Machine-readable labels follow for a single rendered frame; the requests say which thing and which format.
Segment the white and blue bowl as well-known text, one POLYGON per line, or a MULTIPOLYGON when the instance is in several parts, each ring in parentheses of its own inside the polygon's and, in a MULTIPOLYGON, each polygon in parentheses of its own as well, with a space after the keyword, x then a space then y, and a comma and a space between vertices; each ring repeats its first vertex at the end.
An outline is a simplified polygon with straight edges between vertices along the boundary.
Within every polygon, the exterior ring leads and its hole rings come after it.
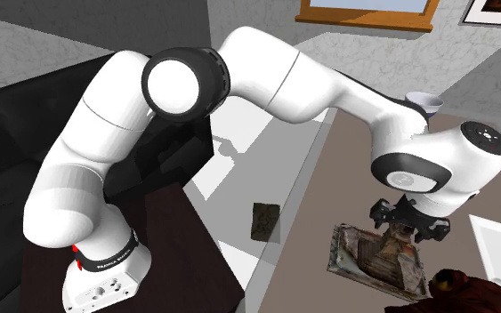
POLYGON ((444 104, 443 99, 428 92, 407 92, 405 100, 420 106, 428 117, 434 116, 444 104))

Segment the brown table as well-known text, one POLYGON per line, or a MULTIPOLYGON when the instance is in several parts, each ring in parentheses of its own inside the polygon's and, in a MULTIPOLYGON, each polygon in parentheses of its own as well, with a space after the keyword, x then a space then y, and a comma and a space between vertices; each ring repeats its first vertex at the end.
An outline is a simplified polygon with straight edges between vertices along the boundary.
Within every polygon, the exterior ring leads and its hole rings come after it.
MULTIPOLYGON (((483 116, 481 121, 501 132, 501 119, 483 116)), ((278 257, 277 263, 261 261, 248 284, 245 313, 384 313, 384 307, 402 303, 327 271, 334 226, 346 222, 372 229, 371 205, 380 198, 391 202, 400 198, 400 192, 372 178, 369 152, 367 127, 351 116, 336 114, 292 225, 281 226, 281 243, 267 247, 278 257), (263 272, 271 275, 268 284, 257 278, 263 272)), ((451 215, 451 231, 443 241, 419 245, 428 277, 440 269, 484 277, 470 215, 501 222, 501 173, 451 215)))

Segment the white framed wall picture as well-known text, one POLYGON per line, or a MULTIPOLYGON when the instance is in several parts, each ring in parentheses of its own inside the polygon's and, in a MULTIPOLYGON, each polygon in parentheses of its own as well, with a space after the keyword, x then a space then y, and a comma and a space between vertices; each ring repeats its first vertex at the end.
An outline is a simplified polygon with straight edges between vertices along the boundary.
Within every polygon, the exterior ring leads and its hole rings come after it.
POLYGON ((465 11, 462 22, 501 26, 501 0, 472 0, 465 11))

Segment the black sofa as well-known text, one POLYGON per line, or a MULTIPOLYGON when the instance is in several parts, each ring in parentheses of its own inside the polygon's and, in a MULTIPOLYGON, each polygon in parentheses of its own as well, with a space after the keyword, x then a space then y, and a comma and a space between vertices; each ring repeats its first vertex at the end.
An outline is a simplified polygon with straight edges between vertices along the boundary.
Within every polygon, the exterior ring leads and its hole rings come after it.
MULTIPOLYGON (((23 206, 47 151, 107 56, 0 88, 0 301, 20 283, 23 206)), ((154 118, 128 157, 113 165, 106 198, 143 187, 185 185, 213 156, 209 119, 154 118)))

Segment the wooden framed window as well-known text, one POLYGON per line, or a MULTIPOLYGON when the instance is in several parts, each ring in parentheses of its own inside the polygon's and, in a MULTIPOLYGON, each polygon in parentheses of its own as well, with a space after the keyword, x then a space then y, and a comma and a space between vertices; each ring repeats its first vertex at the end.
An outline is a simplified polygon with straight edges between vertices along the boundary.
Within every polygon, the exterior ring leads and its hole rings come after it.
POLYGON ((440 0, 426 0, 420 12, 358 10, 335 7, 311 6, 311 0, 301 0, 296 22, 376 28, 420 33, 430 33, 432 18, 440 0))

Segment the dark maroon robot stand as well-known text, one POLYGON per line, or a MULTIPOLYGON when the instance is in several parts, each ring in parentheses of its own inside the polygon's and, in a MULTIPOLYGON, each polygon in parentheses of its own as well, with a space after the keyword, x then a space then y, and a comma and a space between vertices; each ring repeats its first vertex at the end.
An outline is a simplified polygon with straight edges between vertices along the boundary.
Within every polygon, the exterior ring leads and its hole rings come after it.
MULTIPOLYGON (((179 184, 110 199, 151 251, 138 293, 95 313, 236 313, 245 292, 179 184)), ((61 290, 71 248, 27 242, 20 313, 66 313, 61 290)))

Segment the brown plush toy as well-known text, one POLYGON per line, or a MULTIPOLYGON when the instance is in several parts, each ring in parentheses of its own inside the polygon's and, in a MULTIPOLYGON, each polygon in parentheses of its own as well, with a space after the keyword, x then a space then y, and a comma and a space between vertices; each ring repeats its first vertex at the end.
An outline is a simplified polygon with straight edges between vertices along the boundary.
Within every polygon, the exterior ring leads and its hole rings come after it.
POLYGON ((501 286, 463 271, 442 269, 428 287, 430 298, 385 307, 384 313, 501 313, 501 286))

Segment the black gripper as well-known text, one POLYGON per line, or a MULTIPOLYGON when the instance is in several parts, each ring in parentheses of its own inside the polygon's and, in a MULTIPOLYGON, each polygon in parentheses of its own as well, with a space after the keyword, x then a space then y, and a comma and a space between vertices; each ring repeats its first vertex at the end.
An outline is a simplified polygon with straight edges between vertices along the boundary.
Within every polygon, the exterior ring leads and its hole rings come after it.
POLYGON ((432 239, 440 242, 450 232, 449 219, 434 218, 419 212, 406 195, 403 195, 395 205, 391 205, 386 199, 379 199, 370 208, 369 218, 374 222, 375 229, 390 221, 416 228, 417 233, 414 236, 416 244, 432 239))

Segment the dark patterned flat square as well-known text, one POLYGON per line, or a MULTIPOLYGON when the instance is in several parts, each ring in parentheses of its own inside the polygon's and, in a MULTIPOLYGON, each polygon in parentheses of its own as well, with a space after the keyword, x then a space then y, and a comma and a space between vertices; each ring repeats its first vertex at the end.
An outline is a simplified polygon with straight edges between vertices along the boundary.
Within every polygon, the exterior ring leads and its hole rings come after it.
POLYGON ((277 226, 280 206, 276 204, 254 203, 250 237, 260 242, 280 242, 280 229, 277 226))

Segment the worn picture book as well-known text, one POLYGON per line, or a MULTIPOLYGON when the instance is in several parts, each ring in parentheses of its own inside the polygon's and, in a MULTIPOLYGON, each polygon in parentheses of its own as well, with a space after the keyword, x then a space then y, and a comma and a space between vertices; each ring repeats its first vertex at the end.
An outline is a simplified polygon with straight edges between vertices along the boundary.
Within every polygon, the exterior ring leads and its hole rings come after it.
POLYGON ((334 227, 327 270, 408 302, 429 297, 413 229, 391 222, 383 234, 334 227))

